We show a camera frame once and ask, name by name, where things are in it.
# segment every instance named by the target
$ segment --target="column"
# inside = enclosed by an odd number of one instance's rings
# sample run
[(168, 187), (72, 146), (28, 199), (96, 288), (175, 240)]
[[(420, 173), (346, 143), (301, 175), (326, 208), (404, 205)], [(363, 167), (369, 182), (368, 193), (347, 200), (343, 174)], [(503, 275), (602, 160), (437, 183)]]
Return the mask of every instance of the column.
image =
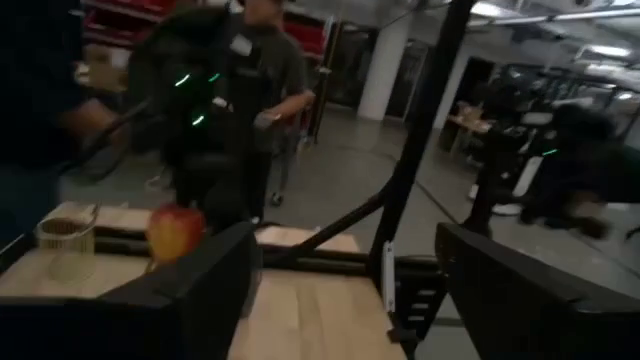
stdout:
[(413, 14), (409, 14), (380, 30), (360, 98), (358, 117), (377, 121), (384, 118), (412, 20)]
[(444, 90), (442, 101), (440, 101), (440, 106), (438, 107), (438, 113), (436, 114), (436, 119), (433, 123), (433, 127), (436, 129), (442, 129), (445, 121), (447, 120), (449, 110), (451, 110), (451, 106), (453, 106), (453, 100), (455, 100), (456, 94), (458, 93), (458, 86), (460, 85), (464, 71), (467, 69), (468, 62), (468, 48), (463, 44), (458, 51), (455, 62), (453, 63), (453, 69), (451, 69), (451, 75), (449, 76), (449, 81), (447, 81), (447, 87)]

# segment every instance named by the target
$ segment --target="black cable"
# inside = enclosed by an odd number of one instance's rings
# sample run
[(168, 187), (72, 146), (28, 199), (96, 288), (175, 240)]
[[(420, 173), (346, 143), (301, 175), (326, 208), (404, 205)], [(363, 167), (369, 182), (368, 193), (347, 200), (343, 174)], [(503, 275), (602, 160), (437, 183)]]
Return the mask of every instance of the black cable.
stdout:
[[(120, 116), (116, 121), (111, 123), (105, 130), (98, 134), (98, 136), (96, 136), (96, 138), (85, 148), (85, 150), (82, 151), (82, 153), (75, 160), (63, 165), (59, 173), (63, 175), (70, 172), (71, 170), (81, 171), (84, 165), (86, 165), (94, 156), (96, 156), (96, 154), (109, 146), (109, 137), (112, 134), (132, 122), (135, 119), (136, 115), (147, 109), (149, 104), (150, 100), (147, 99), (131, 108), (124, 115)], [(120, 165), (122, 160), (124, 160), (129, 147), (130, 143), (125, 143), (122, 149), (119, 149), (119, 152), (117, 153), (115, 158), (110, 161), (110, 164), (108, 166), (94, 173), (82, 173), (82, 178), (90, 183), (96, 183), (103, 180), (104, 178), (109, 176), (118, 167), (118, 165)]]
[(380, 27), (380, 29), (379, 29), (379, 30), (382, 30), (382, 29), (386, 28), (387, 26), (392, 25), (392, 24), (393, 24), (393, 23), (395, 23), (396, 21), (401, 20), (401, 19), (403, 19), (403, 18), (407, 17), (407, 16), (408, 16), (409, 14), (411, 14), (411, 13), (418, 12), (418, 11), (436, 10), (436, 9), (440, 9), (440, 8), (443, 8), (443, 7), (449, 6), (449, 4), (451, 4), (451, 1), (446, 2), (446, 3), (439, 4), (439, 5), (436, 5), (436, 6), (431, 6), (431, 7), (424, 7), (424, 8), (423, 8), (423, 7), (421, 7), (421, 6), (416, 6), (416, 8), (411, 9), (411, 10), (407, 11), (406, 13), (404, 13), (404, 14), (402, 14), (402, 15), (398, 16), (397, 18), (395, 18), (395, 19), (391, 20), (390, 22), (388, 22), (388, 23), (386, 23), (386, 24), (382, 25), (382, 26)]

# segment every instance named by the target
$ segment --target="black jacket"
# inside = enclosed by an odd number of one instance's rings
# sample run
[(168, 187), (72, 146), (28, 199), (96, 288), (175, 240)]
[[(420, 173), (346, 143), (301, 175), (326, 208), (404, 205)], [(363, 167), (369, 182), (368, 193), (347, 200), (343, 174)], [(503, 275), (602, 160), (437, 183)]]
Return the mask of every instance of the black jacket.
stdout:
[(75, 140), (60, 114), (85, 99), (73, 78), (81, 27), (69, 0), (10, 1), (3, 9), (0, 72), (4, 91), (0, 166), (45, 168), (69, 159)]

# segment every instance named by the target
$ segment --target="hand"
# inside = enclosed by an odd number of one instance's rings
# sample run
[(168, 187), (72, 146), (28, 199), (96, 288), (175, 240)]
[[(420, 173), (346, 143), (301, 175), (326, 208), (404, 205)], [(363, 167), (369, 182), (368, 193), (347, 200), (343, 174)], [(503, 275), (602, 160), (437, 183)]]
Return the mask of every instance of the hand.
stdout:
[[(98, 136), (116, 119), (117, 115), (96, 99), (83, 103), (78, 108), (64, 113), (61, 117), (62, 125), (83, 142)], [(126, 129), (114, 132), (110, 136), (112, 145), (119, 147), (126, 143), (127, 132)]]
[(280, 114), (274, 114), (269, 110), (266, 110), (256, 116), (253, 121), (253, 126), (260, 130), (264, 130), (269, 128), (274, 122), (278, 121), (280, 117)]

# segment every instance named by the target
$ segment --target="red apple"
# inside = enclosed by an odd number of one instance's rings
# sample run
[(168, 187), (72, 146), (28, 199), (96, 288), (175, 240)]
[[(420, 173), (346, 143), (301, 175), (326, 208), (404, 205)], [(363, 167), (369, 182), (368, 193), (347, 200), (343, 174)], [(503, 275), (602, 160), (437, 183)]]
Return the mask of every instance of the red apple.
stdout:
[(202, 240), (204, 230), (204, 216), (196, 209), (169, 204), (154, 210), (147, 225), (154, 260), (162, 264), (187, 254)]

